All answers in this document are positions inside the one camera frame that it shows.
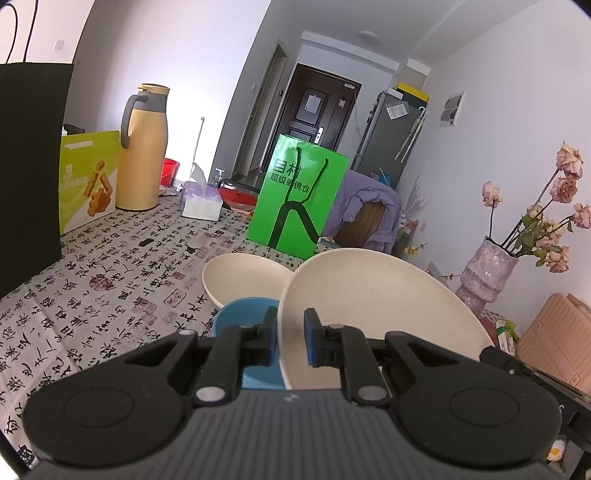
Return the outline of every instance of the white wall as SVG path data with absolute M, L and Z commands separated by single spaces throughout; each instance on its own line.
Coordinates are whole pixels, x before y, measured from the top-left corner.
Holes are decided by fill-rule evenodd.
M 27 61 L 71 63 L 86 18 L 95 0 L 50 0 L 39 2 Z M 9 62 L 22 61 L 27 45 L 35 2 L 11 0 L 18 13 L 17 40 Z M 10 7 L 0 10 L 0 63 L 4 63 L 14 38 L 14 14 Z M 61 50 L 53 50 L 63 40 Z
M 287 62 L 283 70 L 278 88 L 285 90 L 291 71 L 296 64 L 300 49 L 301 21 L 290 0 L 272 0 L 265 18 L 252 43 L 252 48 L 242 69 L 240 79 L 228 109 L 220 141 L 213 160 L 213 168 L 226 170 L 230 176 L 236 162 L 248 118 L 252 111 L 261 82 L 267 71 L 269 62 L 277 44 L 287 54 Z M 269 116 L 274 117 L 279 108 L 281 98 L 277 97 L 269 108 Z
M 396 76 L 393 81 L 392 87 L 397 87 L 399 83 L 406 83 L 417 90 L 423 90 L 427 75 L 421 72 L 417 72 L 411 67 L 404 67 Z
M 270 0 L 100 0 L 82 35 L 66 121 L 118 129 L 140 83 L 170 87 L 167 157 L 188 179 L 200 118 L 197 163 L 207 175 L 242 67 Z
M 373 109 L 379 93 L 388 88 L 395 72 L 385 67 L 377 68 L 375 64 L 365 63 L 358 57 L 353 59 L 329 47 L 310 44 L 301 46 L 297 63 L 334 73 L 362 84 L 355 108 L 337 149 L 337 152 L 345 155 L 351 164 L 365 130 L 369 112 Z
M 432 68 L 429 113 L 397 187 L 406 199 L 420 174 L 428 203 L 419 218 L 427 226 L 414 242 L 428 246 L 417 262 L 433 260 L 443 274 L 461 273 L 488 234 L 490 210 L 480 195 L 487 180 L 504 197 L 493 228 L 493 238 L 503 241 L 553 173 L 563 140 L 591 162 L 589 79 L 591 20 L 565 0 L 542 0 Z M 439 128 L 445 100 L 463 90 L 457 125 Z M 591 203 L 591 170 L 575 200 Z M 549 210 L 559 219 L 571 212 L 572 205 Z M 564 274 L 522 258 L 491 308 L 525 329 L 553 292 L 590 302 L 590 242 L 591 232 L 565 233 L 571 262 Z

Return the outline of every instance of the thermos lid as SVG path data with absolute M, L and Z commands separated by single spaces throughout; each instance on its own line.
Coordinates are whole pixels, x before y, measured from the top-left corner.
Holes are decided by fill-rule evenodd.
M 165 87 L 164 85 L 158 85 L 157 83 L 142 83 L 140 86 L 138 86 L 138 90 L 168 95 L 170 88 Z

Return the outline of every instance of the vase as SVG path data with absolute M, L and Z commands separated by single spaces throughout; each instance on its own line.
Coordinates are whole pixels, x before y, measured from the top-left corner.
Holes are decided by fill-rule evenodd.
M 460 275 L 456 296 L 478 317 L 496 301 L 519 260 L 485 238 Z

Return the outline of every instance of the yellow thermos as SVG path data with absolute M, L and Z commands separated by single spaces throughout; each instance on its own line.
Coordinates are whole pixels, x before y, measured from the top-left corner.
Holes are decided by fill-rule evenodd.
M 143 83 L 127 101 L 121 120 L 121 156 L 115 206 L 123 210 L 150 210 L 158 203 L 168 123 L 166 100 L 170 89 Z

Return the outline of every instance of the purple jacket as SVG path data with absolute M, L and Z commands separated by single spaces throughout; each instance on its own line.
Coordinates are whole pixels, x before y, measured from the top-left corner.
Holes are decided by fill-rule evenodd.
M 366 202 L 382 202 L 386 207 L 382 223 L 363 248 L 391 253 L 400 222 L 402 200 L 390 187 L 370 177 L 347 170 L 335 203 L 324 224 L 322 236 L 335 236 L 342 222 L 352 222 Z

